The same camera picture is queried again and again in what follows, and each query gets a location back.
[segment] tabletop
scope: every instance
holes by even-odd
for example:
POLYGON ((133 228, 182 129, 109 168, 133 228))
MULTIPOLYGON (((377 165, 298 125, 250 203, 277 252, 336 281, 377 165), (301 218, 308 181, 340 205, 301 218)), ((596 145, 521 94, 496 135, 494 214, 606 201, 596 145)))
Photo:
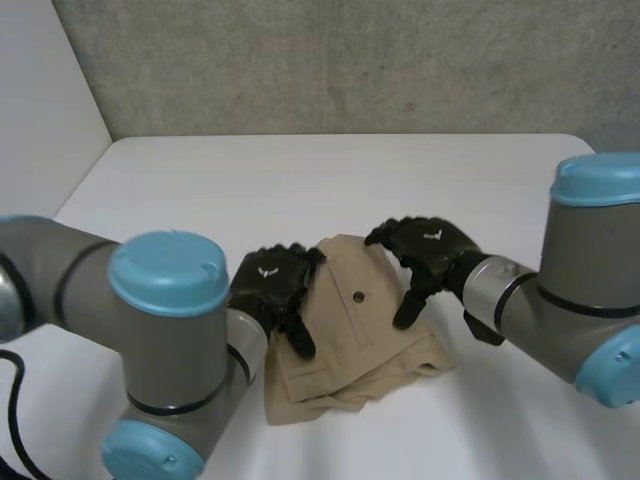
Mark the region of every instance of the tabletop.
MULTIPOLYGON (((389 217, 441 216, 485 251, 537 267, 555 166, 591 152, 566 135, 127 139, 56 219, 118 241, 191 230, 220 244, 233 274, 261 246, 311 246, 364 235, 389 217)), ((475 341, 450 294, 430 300, 423 317, 455 357, 454 371, 358 414, 282 427, 266 424, 259 374, 202 478, 637 478, 638 406, 606 409, 512 345, 475 341)), ((9 347, 27 362, 19 413, 36 463, 53 478, 107 478, 100 441, 126 405, 117 354, 51 326, 9 347)), ((8 392, 11 368, 0 375, 8 392)), ((8 434, 0 448, 18 464, 8 434)))

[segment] black glove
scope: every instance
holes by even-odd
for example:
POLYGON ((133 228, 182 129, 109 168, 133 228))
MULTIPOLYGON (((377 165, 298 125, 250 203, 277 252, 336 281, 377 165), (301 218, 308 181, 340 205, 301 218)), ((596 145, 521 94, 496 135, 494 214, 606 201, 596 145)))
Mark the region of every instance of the black glove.
POLYGON ((298 355, 313 358, 316 347, 300 317, 300 304, 316 267, 325 260, 317 248, 294 243, 249 253, 231 282, 229 308, 248 313, 264 329, 285 332, 298 355))
POLYGON ((401 330, 409 328, 426 305, 427 298, 443 289, 451 261, 478 246, 455 225, 441 218, 389 219, 365 238, 365 245, 381 243, 412 271, 410 289, 393 319, 401 330))

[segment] white logo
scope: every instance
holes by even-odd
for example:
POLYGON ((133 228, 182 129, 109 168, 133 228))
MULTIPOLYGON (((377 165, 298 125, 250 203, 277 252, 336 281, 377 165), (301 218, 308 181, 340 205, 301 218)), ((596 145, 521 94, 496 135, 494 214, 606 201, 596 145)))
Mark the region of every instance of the white logo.
POLYGON ((427 240, 438 240, 438 241, 440 241, 442 239, 442 229, 438 230, 438 233, 436 233, 435 235, 431 235, 429 233, 425 233, 422 237, 426 238, 427 240))
POLYGON ((261 267, 258 267, 258 273, 262 275, 262 278, 270 277, 271 275, 275 275, 280 271, 279 268, 274 268, 273 270, 262 270, 261 267))

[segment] folded garment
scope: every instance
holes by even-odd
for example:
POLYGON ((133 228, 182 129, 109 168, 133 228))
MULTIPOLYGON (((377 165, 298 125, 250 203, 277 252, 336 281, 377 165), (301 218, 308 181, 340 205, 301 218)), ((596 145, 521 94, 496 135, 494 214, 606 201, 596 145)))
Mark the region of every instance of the folded garment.
POLYGON ((301 309, 316 356, 302 359, 283 334, 274 334, 265 368, 270 425, 314 420, 330 408, 358 411, 368 400, 454 367, 425 319, 407 330, 393 327, 404 291, 381 247, 338 235, 318 248, 327 261, 301 309))

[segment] light blue cap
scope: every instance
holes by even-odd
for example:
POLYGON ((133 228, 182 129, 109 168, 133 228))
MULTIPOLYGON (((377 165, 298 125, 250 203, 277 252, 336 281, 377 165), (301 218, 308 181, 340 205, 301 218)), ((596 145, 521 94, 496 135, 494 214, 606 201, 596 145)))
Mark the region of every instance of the light blue cap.
POLYGON ((569 207, 640 203, 640 153, 593 153, 561 162, 551 199, 569 207))
POLYGON ((121 245, 109 280, 129 305, 163 317, 195 317, 220 307, 229 290, 222 249, 189 232, 152 232, 121 245))
POLYGON ((600 345, 580 367, 576 388, 611 408, 640 400, 640 325, 600 345))
POLYGON ((189 444, 135 420, 118 421, 105 437, 102 463, 118 480, 193 480, 204 470, 189 444))

